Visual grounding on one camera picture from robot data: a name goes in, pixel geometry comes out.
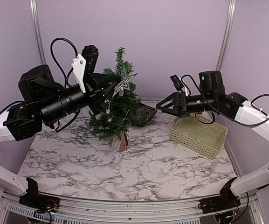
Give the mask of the small green christmas tree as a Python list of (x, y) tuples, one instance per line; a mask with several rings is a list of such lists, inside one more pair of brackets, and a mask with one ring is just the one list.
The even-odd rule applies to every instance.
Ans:
[(128, 132), (130, 125), (141, 125), (146, 121), (146, 118), (138, 113), (141, 100), (136, 94), (136, 85), (131, 81), (136, 76), (133, 73), (134, 65), (124, 60), (126, 48), (118, 48), (115, 54), (115, 68), (105, 68), (103, 73), (119, 76), (122, 80), (102, 104), (101, 117), (97, 118), (90, 113), (92, 134), (101, 140), (111, 137), (120, 139)]

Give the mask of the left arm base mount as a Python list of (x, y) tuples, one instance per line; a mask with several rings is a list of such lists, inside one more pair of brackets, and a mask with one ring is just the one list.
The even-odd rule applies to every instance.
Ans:
[(39, 193), (37, 181), (30, 177), (26, 178), (28, 183), (26, 193), (20, 196), (19, 203), (28, 207), (46, 211), (58, 207), (60, 199), (55, 196), (48, 196)]

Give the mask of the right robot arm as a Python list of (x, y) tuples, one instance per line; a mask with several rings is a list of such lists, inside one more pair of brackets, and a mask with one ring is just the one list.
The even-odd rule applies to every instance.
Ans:
[[(226, 94), (220, 71), (199, 73), (200, 83), (195, 85), (199, 95), (191, 94), (183, 78), (173, 75), (170, 79), (176, 92), (157, 103), (157, 109), (180, 118), (191, 113), (215, 112), (250, 128), (269, 142), (269, 114), (237, 92)], [(216, 198), (216, 205), (220, 209), (226, 209), (240, 195), (266, 186), (269, 186), (269, 163), (228, 181)]]

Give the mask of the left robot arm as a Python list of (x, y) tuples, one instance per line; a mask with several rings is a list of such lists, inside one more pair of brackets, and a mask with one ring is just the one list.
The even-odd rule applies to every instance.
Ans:
[(39, 65), (22, 74), (18, 87), (23, 101), (15, 101), (0, 112), (0, 143), (21, 141), (42, 131), (42, 126), (54, 129), (54, 124), (72, 113), (89, 107), (94, 115), (100, 113), (102, 103), (121, 81), (119, 76), (87, 73), (85, 92), (79, 86), (64, 88), (54, 81), (49, 66)]

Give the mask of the red reindeer ornament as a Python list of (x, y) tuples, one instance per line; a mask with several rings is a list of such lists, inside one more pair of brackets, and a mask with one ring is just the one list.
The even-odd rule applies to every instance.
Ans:
[(124, 140), (125, 140), (125, 150), (128, 151), (130, 138), (127, 133), (124, 133)]

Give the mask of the white ball string lights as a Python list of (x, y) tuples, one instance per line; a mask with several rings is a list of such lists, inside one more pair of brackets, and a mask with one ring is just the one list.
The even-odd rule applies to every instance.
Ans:
[(134, 99), (129, 94), (113, 97), (98, 115), (89, 112), (92, 134), (100, 140), (121, 138), (128, 134), (133, 115)]

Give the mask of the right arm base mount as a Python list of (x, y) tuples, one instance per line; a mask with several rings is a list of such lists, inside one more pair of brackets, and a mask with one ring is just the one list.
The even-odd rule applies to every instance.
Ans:
[(200, 200), (198, 208), (202, 210), (203, 214), (231, 209), (241, 205), (238, 196), (235, 196), (230, 190), (231, 184), (235, 179), (236, 177), (230, 179), (221, 188), (219, 196), (203, 198)]

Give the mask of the silver star ornament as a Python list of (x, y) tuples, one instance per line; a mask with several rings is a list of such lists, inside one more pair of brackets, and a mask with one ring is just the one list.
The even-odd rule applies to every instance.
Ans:
[(122, 79), (119, 84), (114, 88), (114, 92), (112, 97), (115, 97), (117, 94), (122, 97), (124, 95), (125, 90), (130, 90), (130, 81), (137, 75), (138, 73), (134, 74), (123, 74)]

